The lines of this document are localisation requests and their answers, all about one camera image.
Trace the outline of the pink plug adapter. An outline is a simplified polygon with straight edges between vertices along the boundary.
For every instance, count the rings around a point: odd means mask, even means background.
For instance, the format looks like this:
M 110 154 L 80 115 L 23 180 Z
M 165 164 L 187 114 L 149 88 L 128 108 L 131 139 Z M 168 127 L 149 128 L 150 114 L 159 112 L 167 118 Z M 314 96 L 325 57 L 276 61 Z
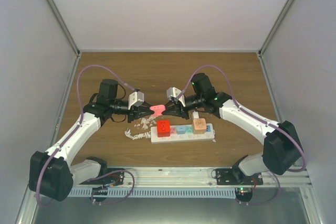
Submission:
M 161 116 L 165 111 L 165 105 L 153 105 L 150 107 L 150 110 L 153 111 L 153 116 Z

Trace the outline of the red cube plug adapter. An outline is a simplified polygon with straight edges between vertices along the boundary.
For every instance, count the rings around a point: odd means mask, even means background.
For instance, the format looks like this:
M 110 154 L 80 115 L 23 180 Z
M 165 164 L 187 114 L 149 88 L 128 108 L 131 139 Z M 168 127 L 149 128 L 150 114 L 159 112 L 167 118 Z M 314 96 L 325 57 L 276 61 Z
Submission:
M 169 120 L 159 120 L 157 121 L 157 136 L 158 137 L 169 137 L 171 132 L 171 125 Z

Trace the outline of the white power strip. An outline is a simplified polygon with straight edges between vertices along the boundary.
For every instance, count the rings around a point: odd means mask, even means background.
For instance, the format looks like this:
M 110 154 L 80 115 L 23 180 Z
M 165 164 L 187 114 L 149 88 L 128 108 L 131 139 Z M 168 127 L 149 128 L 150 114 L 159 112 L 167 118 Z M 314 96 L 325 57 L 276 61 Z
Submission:
M 204 134 L 182 134 L 178 135 L 176 133 L 176 127 L 178 125 L 171 126 L 171 132 L 169 137 L 158 137 L 156 126 L 151 127 L 151 143 L 152 144 L 161 144 L 161 143 L 177 143 L 177 142 L 194 142 L 194 141 L 212 141 L 215 139 L 215 131 L 211 123 L 207 123 L 207 129 Z

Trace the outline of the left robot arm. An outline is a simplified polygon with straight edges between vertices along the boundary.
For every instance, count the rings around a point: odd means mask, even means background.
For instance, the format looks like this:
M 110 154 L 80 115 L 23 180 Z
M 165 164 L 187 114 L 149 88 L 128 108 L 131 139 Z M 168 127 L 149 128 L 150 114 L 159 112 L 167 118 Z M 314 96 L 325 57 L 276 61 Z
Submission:
M 84 143 L 114 114 L 124 115 L 128 122 L 154 114 L 139 90 L 126 101 L 118 99 L 119 86 L 116 80 L 102 80 L 99 91 L 92 95 L 68 132 L 45 152 L 36 151 L 32 155 L 28 181 L 31 191 L 63 201 L 74 186 L 91 180 L 96 184 L 107 181 L 107 162 L 100 158 L 89 157 L 80 164 L 72 164 Z

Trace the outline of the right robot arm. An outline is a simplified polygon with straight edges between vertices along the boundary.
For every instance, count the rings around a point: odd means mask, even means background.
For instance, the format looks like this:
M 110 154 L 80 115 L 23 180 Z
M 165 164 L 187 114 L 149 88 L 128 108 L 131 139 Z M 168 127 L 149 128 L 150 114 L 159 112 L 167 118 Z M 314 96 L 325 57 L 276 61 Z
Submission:
M 165 105 L 165 115 L 188 119 L 191 110 L 201 108 L 237 125 L 263 145 L 261 153 L 246 155 L 232 166 L 233 180 L 237 184 L 247 183 L 257 173 L 282 175 L 286 171 L 293 172 L 291 166 L 304 158 L 296 128 L 291 122 L 279 123 L 262 117 L 238 103 L 233 95 L 217 92 L 204 73 L 193 75 L 190 83 L 195 93 L 188 97 L 178 88 L 167 89 L 169 101 Z

